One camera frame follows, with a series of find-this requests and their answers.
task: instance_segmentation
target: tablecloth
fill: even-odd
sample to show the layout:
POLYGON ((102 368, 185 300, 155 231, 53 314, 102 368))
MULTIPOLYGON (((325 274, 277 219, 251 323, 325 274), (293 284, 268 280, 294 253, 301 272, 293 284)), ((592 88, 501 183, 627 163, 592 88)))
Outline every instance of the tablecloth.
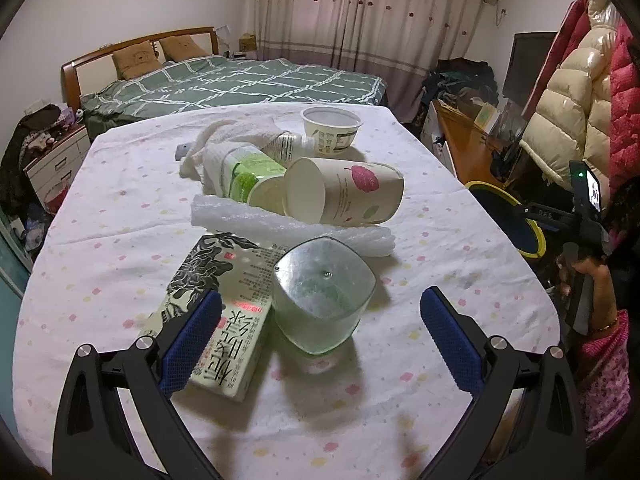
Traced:
MULTIPOLYGON (((303 131, 305 107, 208 108, 114 128, 93 143, 36 261, 16 335, 18 430, 45 467, 75 349, 127 348, 204 232, 190 225, 200 184, 178 176, 176 145, 225 115, 272 116, 303 131)), ((396 249, 370 260, 380 284, 334 368, 301 370, 272 338, 244 402, 191 384, 172 397, 227 479, 414 478, 470 401, 420 320, 428 286, 517 349, 543 351, 559 339, 542 286, 462 184, 386 108, 344 107, 364 120, 344 156, 404 174, 401 206, 385 223, 396 249)), ((143 457, 161 467, 130 397, 121 396, 143 457)))

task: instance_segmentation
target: pillow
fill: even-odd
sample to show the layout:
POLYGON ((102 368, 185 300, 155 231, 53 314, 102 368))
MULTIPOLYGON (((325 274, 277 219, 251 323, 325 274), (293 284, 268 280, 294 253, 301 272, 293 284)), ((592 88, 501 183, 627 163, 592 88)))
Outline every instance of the pillow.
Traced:
POLYGON ((196 45, 191 36, 169 36, 160 40, 164 57, 180 62, 193 57, 204 57, 207 53, 196 45))
POLYGON ((111 59, 118 77, 127 81, 162 68, 149 41, 123 48, 115 52, 111 59))

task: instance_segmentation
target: floral curtain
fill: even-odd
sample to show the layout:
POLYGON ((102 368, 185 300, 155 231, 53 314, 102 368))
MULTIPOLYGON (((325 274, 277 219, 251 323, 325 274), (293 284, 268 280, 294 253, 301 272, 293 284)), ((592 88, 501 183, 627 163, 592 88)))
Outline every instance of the floral curtain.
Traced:
POLYGON ((463 56, 482 0, 251 0, 260 59, 285 57, 382 77, 411 121, 438 59, 463 56))

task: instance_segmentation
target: white wall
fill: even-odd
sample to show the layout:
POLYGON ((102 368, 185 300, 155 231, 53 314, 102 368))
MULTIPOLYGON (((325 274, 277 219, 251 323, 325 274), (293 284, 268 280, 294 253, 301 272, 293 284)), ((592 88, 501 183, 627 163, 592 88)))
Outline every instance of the white wall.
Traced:
POLYGON ((101 45, 176 28, 244 30, 246 0, 26 0, 0 40, 0 153, 24 109, 62 100, 60 67, 101 45))
POLYGON ((484 4, 478 26, 465 57, 486 61, 494 69, 498 92, 507 74, 513 35, 518 32, 557 31, 574 0, 499 0, 498 12, 506 9, 500 27, 495 26, 496 7, 484 4))

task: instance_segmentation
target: black screen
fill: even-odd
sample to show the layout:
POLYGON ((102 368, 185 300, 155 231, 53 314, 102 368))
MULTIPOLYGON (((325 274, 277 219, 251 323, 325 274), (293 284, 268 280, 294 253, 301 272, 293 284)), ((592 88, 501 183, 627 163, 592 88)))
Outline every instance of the black screen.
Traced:
POLYGON ((524 32, 515 34, 507 77, 502 95, 519 104, 527 105, 529 94, 556 37, 555 32, 524 32))

